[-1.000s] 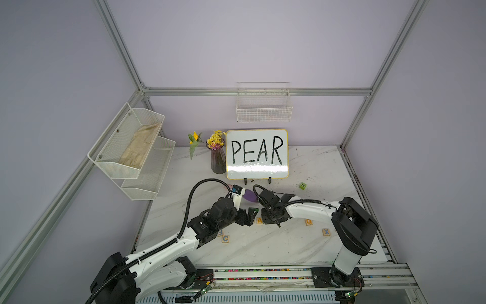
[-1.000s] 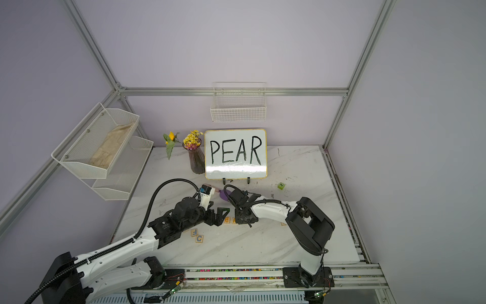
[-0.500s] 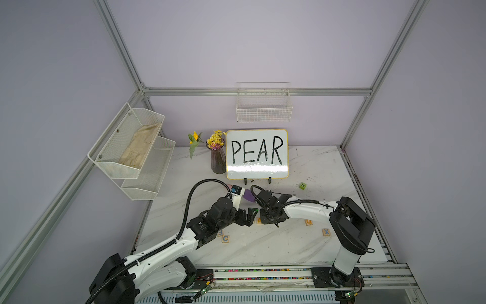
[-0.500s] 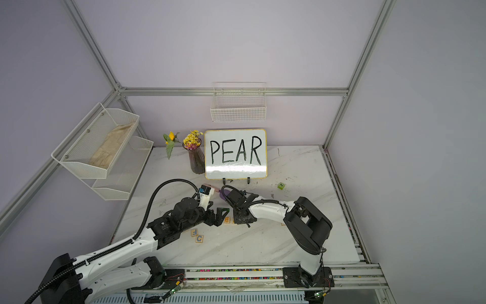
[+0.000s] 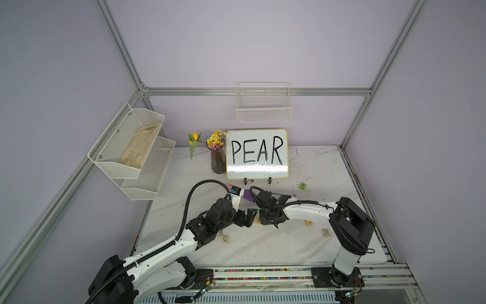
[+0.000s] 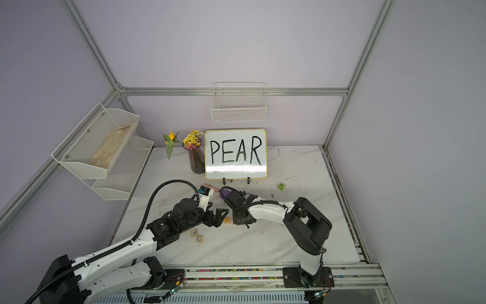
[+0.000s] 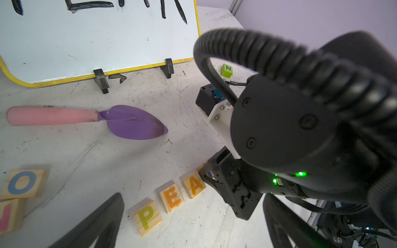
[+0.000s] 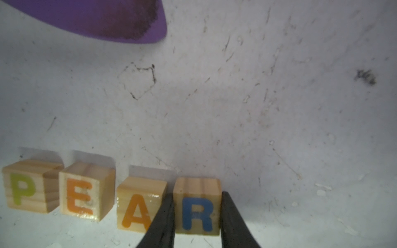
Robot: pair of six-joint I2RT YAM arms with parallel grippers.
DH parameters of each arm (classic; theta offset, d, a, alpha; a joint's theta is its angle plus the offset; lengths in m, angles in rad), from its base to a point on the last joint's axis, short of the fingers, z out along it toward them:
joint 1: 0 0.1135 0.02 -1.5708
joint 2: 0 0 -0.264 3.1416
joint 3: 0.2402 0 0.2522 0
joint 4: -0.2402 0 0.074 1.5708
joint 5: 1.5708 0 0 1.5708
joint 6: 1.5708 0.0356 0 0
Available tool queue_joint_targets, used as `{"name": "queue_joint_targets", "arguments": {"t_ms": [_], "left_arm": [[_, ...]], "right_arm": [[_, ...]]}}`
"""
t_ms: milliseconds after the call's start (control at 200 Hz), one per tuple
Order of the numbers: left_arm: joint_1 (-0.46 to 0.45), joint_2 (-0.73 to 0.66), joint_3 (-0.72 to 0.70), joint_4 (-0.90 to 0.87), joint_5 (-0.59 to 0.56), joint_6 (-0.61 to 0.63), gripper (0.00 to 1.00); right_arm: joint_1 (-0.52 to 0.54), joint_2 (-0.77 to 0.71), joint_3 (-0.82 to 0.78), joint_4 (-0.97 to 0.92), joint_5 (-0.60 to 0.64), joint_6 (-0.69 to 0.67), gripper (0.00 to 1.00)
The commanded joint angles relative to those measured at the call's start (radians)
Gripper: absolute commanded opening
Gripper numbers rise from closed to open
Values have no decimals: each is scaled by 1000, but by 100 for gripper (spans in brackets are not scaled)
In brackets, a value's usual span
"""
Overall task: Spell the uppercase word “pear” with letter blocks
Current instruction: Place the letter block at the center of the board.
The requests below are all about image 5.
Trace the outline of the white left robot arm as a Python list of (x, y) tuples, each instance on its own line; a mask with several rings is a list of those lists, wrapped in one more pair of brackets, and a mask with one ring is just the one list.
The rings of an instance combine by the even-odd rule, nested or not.
[(189, 254), (211, 243), (219, 231), (235, 224), (251, 227), (258, 211), (239, 208), (240, 201), (254, 201), (251, 190), (240, 187), (224, 188), (225, 196), (211, 208), (188, 220), (192, 195), (198, 187), (216, 181), (204, 180), (189, 191), (182, 221), (177, 234), (136, 256), (120, 258), (114, 255), (105, 260), (88, 288), (88, 303), (135, 303), (148, 295), (167, 288), (188, 288), (196, 280), (196, 268)]

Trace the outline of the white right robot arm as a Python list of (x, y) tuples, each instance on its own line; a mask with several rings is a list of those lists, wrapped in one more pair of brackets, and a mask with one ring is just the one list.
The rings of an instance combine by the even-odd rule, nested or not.
[(325, 281), (335, 288), (343, 288), (352, 280), (362, 256), (375, 253), (370, 248), (375, 221), (350, 198), (341, 197), (330, 203), (299, 200), (289, 195), (276, 198), (272, 192), (256, 186), (250, 187), (249, 193), (263, 216), (262, 224), (277, 227), (286, 220), (330, 224), (340, 248)]

